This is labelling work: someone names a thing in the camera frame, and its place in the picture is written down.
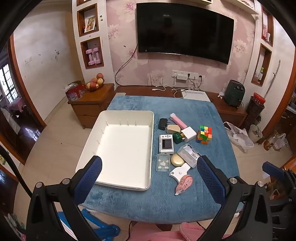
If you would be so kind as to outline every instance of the metal screw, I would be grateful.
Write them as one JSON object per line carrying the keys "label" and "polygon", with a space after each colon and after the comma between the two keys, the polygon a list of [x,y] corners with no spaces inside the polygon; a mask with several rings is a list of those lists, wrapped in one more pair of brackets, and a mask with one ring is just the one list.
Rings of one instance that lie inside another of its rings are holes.
{"label": "metal screw", "polygon": [[261,181],[258,181],[257,184],[258,184],[259,187],[263,187],[264,186],[264,183],[261,182]]}
{"label": "metal screw", "polygon": [[38,183],[36,184],[36,187],[37,187],[37,188],[42,187],[42,183],[41,183],[41,182],[38,182]]}
{"label": "metal screw", "polygon": [[236,184],[236,183],[237,183],[237,180],[236,180],[234,177],[230,178],[229,181],[230,181],[232,184]]}
{"label": "metal screw", "polygon": [[69,184],[69,182],[70,182],[70,179],[69,179],[69,178],[65,178],[65,179],[62,181],[62,183],[63,183],[64,185]]}

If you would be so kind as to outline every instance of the pink dumbbell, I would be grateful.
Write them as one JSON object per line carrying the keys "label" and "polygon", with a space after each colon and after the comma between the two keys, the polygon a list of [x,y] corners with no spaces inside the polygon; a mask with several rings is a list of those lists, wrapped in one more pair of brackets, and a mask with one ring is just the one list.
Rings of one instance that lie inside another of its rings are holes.
{"label": "pink dumbbell", "polygon": [[88,49],[87,51],[86,51],[86,54],[88,54],[89,55],[89,65],[94,65],[94,61],[93,61],[93,59],[92,59],[92,49]]}
{"label": "pink dumbbell", "polygon": [[94,53],[96,53],[96,56],[93,54],[95,63],[100,64],[101,60],[100,60],[100,57],[99,57],[99,48],[94,48]]}

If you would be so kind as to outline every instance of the green space heater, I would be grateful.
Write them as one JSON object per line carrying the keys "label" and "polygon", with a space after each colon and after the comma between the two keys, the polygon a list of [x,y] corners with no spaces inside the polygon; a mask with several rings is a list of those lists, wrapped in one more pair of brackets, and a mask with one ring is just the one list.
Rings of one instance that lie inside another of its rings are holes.
{"label": "green space heater", "polygon": [[238,108],[242,102],[244,93],[244,86],[240,82],[230,80],[224,94],[224,101],[230,106]]}

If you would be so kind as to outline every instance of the light switch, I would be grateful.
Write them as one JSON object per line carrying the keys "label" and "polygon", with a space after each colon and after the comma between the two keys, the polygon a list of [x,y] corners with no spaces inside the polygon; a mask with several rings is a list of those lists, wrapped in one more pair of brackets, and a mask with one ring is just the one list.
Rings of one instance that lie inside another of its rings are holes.
{"label": "light switch", "polygon": [[28,57],[25,59],[25,64],[29,63],[32,61],[32,56]]}

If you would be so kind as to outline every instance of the fruit bowl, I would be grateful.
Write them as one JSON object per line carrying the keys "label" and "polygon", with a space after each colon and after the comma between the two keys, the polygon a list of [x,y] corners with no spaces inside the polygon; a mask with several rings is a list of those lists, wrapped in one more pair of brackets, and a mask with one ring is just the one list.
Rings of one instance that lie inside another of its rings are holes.
{"label": "fruit bowl", "polygon": [[86,89],[89,91],[95,91],[102,87],[104,82],[103,74],[99,73],[96,77],[92,78],[90,82],[86,83]]}

